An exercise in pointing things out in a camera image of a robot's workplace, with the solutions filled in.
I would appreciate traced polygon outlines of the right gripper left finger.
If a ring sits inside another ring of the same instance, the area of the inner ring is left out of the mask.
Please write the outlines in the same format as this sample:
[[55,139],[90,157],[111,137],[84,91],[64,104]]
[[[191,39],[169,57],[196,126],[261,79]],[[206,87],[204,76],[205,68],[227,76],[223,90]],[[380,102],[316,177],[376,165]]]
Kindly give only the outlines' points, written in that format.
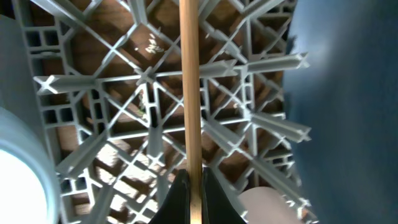
[[158,212],[149,224],[190,223],[190,178],[185,169],[179,170]]

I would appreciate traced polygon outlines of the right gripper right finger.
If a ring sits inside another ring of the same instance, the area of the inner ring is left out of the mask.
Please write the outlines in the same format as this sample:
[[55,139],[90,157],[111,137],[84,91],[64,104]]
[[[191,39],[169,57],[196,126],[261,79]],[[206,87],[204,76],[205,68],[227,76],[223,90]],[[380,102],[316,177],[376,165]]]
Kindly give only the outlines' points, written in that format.
[[204,224],[246,224],[233,208],[213,171],[202,173],[202,219]]

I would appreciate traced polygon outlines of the pink cup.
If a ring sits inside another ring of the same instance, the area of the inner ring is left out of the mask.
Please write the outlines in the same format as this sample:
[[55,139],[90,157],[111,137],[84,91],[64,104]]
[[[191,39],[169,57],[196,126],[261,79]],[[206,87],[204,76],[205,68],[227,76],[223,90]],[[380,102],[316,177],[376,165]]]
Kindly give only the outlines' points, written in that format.
[[249,224],[302,224],[282,196],[270,187],[255,187],[238,197]]

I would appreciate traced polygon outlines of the small blue bowl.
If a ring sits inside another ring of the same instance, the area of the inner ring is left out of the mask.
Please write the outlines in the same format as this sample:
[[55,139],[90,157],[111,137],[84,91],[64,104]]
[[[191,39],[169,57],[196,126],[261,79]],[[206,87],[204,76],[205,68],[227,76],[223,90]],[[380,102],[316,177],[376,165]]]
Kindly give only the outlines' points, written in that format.
[[1,224],[58,223],[54,164],[32,130],[1,108]]

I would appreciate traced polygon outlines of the dark blue plate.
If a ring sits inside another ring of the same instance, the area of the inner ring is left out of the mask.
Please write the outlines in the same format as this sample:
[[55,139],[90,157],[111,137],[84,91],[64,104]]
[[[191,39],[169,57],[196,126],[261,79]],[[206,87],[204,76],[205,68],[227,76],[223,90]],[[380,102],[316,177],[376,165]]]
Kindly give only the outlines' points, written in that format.
[[321,223],[397,222],[397,1],[300,0],[289,32],[309,67],[284,74],[293,146]]

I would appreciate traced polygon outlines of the wooden chopstick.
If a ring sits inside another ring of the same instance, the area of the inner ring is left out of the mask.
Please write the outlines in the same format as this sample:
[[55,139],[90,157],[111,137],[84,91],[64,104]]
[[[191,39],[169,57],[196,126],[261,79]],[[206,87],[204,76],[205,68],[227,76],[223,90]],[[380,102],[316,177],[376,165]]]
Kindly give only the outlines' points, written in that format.
[[201,224],[203,219],[198,2],[180,0],[179,14],[185,143],[190,178],[190,223]]

